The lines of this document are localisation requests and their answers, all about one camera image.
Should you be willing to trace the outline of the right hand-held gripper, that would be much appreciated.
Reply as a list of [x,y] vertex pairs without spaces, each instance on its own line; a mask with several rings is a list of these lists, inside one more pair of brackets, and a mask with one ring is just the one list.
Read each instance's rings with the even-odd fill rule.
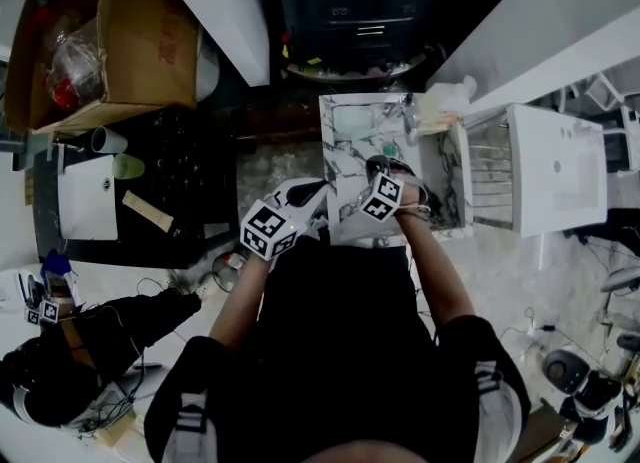
[[428,191],[426,185],[405,163],[384,155],[377,155],[366,161],[367,188],[360,194],[359,211],[380,223],[386,222],[401,210],[399,208],[403,183],[420,186],[428,211]]

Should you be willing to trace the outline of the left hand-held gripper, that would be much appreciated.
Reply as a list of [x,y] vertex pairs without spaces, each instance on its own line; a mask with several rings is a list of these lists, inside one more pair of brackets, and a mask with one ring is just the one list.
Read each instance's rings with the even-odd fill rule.
[[291,249],[311,221],[327,219],[328,182],[286,180],[265,201],[256,200],[240,225],[240,242],[264,261]]

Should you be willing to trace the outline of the person's right hand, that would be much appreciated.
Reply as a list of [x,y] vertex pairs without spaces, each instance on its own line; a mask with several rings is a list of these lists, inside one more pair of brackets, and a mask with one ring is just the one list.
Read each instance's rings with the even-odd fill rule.
[[425,209],[425,198],[420,186],[404,182],[399,208],[401,210],[422,211]]

